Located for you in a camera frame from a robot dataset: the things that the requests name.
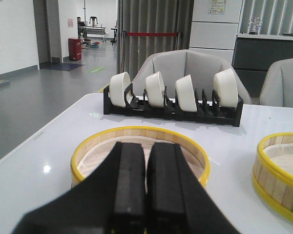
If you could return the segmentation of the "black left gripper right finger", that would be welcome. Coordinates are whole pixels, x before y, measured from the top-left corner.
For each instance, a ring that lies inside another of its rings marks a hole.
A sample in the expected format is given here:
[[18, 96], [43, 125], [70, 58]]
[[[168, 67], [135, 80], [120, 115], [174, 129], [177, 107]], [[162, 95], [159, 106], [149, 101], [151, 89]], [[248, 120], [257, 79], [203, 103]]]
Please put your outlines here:
[[178, 144], [155, 143], [147, 166], [149, 234], [237, 234], [188, 166]]

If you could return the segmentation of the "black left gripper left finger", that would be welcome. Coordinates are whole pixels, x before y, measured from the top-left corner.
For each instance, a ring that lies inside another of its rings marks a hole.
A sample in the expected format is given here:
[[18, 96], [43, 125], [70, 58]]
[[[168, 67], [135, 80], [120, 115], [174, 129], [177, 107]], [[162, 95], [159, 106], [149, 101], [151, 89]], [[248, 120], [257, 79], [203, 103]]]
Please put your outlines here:
[[117, 142], [86, 179], [23, 216], [14, 234], [142, 234], [145, 158], [140, 144]]

